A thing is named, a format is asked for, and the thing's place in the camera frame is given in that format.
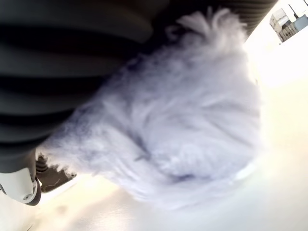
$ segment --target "white fur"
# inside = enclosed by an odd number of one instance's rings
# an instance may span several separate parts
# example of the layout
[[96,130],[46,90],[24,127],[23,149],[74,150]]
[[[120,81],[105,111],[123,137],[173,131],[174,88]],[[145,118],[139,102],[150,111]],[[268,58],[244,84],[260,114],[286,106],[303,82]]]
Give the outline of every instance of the white fur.
[[122,68],[37,153],[168,209],[224,194],[258,153],[260,101],[238,17],[209,15],[179,19],[190,32]]

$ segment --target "white floor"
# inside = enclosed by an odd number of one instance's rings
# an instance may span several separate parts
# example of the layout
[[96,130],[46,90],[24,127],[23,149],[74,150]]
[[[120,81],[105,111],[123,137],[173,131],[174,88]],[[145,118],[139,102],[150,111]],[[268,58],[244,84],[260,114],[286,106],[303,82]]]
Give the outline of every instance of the white floor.
[[[268,146],[257,171],[234,196],[195,210],[166,212],[135,202],[102,178],[83,176],[42,202],[31,231],[308,231],[308,65],[299,58],[308,50],[307,38],[308,30],[264,62],[281,64],[274,65],[280,77],[274,69],[263,69],[259,80]],[[285,61],[285,54],[292,61]],[[296,71],[282,71],[286,67]],[[2,205],[0,216],[6,214],[12,226],[0,229],[26,231],[14,226],[18,215],[3,212]]]

